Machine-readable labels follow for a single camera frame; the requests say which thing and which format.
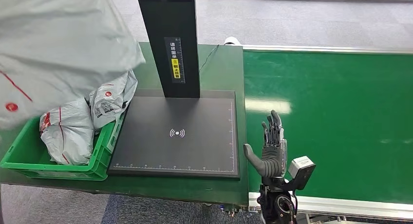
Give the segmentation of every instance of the gray floor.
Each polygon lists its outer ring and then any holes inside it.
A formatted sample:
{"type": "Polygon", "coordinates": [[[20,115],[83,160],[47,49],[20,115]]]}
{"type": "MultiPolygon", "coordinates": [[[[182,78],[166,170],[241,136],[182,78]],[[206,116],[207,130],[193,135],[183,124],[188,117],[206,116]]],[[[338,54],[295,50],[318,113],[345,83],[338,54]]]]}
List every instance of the gray floor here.
{"type": "MultiPolygon", "coordinates": [[[[148,41],[137,1],[114,2],[135,38],[148,41]]],[[[198,41],[413,49],[412,12],[413,3],[197,0],[198,41]]],[[[111,197],[122,201],[111,211],[108,195],[49,188],[2,185],[1,198],[5,224],[258,222],[228,219],[217,206],[143,198],[111,197]]]]}
{"type": "MultiPolygon", "coordinates": [[[[139,41],[148,41],[136,0],[114,0],[139,41]]],[[[198,42],[413,48],[413,4],[304,0],[197,0],[198,42]]]]}

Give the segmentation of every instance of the black scanning platform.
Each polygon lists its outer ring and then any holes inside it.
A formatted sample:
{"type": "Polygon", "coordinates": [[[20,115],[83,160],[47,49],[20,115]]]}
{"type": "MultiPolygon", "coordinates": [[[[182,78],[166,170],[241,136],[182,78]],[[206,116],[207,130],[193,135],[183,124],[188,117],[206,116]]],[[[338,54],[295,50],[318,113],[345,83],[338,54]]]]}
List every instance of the black scanning platform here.
{"type": "Polygon", "coordinates": [[[234,91],[198,99],[137,90],[108,174],[239,179],[235,110],[234,91]]]}

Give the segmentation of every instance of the yellow label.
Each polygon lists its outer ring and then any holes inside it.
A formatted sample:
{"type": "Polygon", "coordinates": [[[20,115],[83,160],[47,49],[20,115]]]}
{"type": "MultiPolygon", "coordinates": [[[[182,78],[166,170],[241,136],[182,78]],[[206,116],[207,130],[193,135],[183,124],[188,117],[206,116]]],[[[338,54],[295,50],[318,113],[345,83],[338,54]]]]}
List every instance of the yellow label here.
{"type": "Polygon", "coordinates": [[[180,79],[181,78],[181,73],[179,72],[179,62],[178,59],[173,58],[171,59],[172,61],[172,72],[173,72],[173,77],[175,79],[180,79]]]}

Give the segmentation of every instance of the green plastic crate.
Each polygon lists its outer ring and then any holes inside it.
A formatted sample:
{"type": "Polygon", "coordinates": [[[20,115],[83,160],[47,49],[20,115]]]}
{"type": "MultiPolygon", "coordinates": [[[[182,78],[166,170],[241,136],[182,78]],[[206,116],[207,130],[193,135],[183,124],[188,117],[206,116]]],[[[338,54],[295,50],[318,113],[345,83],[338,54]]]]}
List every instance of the green plastic crate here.
{"type": "Polygon", "coordinates": [[[2,168],[12,169],[30,178],[103,181],[125,114],[116,123],[105,125],[94,137],[94,150],[86,166],[57,165],[39,134],[39,118],[26,123],[0,162],[2,168]]]}

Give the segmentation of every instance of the white plastic bag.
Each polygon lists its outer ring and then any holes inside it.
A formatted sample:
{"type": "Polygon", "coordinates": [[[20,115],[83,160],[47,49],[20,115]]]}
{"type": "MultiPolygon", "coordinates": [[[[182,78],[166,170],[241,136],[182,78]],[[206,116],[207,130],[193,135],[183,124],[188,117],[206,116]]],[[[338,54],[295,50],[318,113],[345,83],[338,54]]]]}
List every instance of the white plastic bag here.
{"type": "Polygon", "coordinates": [[[143,62],[112,0],[0,0],[0,129],[143,62]]]}
{"type": "Polygon", "coordinates": [[[51,161],[59,164],[88,164],[93,136],[90,109],[83,97],[54,108],[40,118],[40,138],[51,161]]]}
{"type": "Polygon", "coordinates": [[[126,110],[138,80],[133,71],[100,86],[95,92],[90,93],[90,105],[95,130],[100,130],[104,125],[117,121],[126,110]]]}

